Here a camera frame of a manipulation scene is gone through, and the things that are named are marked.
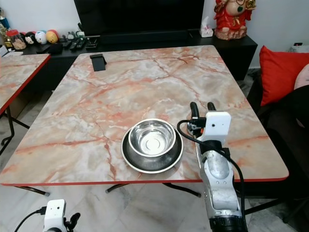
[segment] tiled floor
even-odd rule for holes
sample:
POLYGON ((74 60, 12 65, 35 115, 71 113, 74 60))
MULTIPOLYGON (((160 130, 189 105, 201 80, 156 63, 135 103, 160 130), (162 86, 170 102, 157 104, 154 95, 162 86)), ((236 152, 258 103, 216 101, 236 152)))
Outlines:
MULTIPOLYGON (((19 120, 31 124, 47 101, 49 94, 30 102, 19 120)), ((27 130, 17 124, 15 137, 0 156, 0 171, 18 146, 27 130)), ((0 120, 0 139, 9 134, 7 119, 0 120)), ((18 223, 30 212, 52 199, 65 199, 66 217, 76 212, 81 217, 76 232, 210 232, 203 198, 170 189, 162 184, 132 184, 107 194, 110 185, 39 187, 51 192, 45 197, 14 187, 0 186, 0 232, 14 231, 18 223)), ((202 184, 182 184, 202 191, 202 184)), ((246 208, 259 204, 259 200, 246 200, 246 208)), ((246 217, 250 232, 295 232, 276 216, 276 212, 263 210, 246 217)), ((21 232, 41 232, 43 216, 30 217, 21 232)))

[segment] red pillow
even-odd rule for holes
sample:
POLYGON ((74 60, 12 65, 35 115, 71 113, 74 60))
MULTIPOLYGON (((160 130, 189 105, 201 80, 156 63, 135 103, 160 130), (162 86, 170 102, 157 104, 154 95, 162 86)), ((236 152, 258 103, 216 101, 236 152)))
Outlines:
POLYGON ((295 80, 309 63, 309 53, 260 51, 263 98, 261 106, 277 102, 294 89, 295 80))

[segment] metal bowl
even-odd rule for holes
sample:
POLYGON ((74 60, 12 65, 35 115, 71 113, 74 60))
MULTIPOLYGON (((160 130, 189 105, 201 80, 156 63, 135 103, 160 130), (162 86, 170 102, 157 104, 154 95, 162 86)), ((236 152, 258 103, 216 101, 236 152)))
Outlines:
POLYGON ((173 148, 176 132, 166 121, 151 118, 132 127, 128 141, 136 154, 144 157, 159 157, 173 148))
POLYGON ((134 170, 141 173, 156 174, 167 171, 174 167, 181 159, 183 154, 183 139, 179 133, 175 132, 175 144, 170 151, 161 156, 141 156, 136 153, 129 144, 128 131, 122 140, 122 156, 126 163, 134 170))

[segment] marble tabletop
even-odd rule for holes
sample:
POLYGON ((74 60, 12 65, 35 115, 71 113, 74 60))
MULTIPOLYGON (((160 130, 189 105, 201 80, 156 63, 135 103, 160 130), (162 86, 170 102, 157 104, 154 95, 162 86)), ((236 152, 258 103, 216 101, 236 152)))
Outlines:
POLYGON ((49 58, 49 54, 0 58, 0 114, 49 58))
POLYGON ((225 146, 245 181, 285 179, 288 170, 213 46, 103 53, 94 72, 90 54, 75 60, 0 175, 11 186, 200 182, 194 143, 183 139, 181 163, 161 174, 131 169, 121 155, 130 127, 147 118, 173 126, 200 114, 207 102, 231 114, 225 146))

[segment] black cable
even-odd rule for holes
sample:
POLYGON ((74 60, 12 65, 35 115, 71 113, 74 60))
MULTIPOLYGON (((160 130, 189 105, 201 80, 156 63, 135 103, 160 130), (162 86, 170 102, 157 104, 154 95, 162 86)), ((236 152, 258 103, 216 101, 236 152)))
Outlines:
POLYGON ((220 155, 222 155, 223 157, 225 157, 229 162, 232 163, 232 165, 236 168, 238 174, 239 174, 239 178, 240 178, 240 188, 241 188, 241 192, 240 192, 240 209, 241 209, 241 214, 242 214, 242 217, 243 217, 243 220, 244 220, 244 227, 245 229, 248 231, 247 229, 247 223, 246 223, 246 217, 245 217, 245 183, 244 183, 244 179, 243 179, 243 175, 242 175, 242 172, 241 172, 241 169, 239 168, 239 166, 235 163, 235 161, 233 161, 230 157, 228 157, 224 151, 222 150, 219 150, 215 147, 212 147, 212 146, 209 146, 207 144, 205 144, 204 142, 200 141, 200 140, 197 140, 187 134, 185 134, 181 129, 180 129, 180 125, 182 123, 188 123, 190 122, 190 120, 181 120, 177 123, 177 130, 178 132, 183 136, 185 137, 186 139, 188 140, 191 140, 195 143, 198 143, 198 144, 201 144, 203 146, 205 146, 208 150, 213 150, 217 153, 219 153, 220 155))
POLYGON ((42 207, 41 209, 38 209, 36 211, 33 211, 32 213, 28 214, 20 223, 19 225, 16 227, 14 232, 17 232, 19 230, 19 228, 21 227, 21 225, 32 215, 34 214, 41 214, 41 215, 45 215, 46 212, 46 206, 42 207))

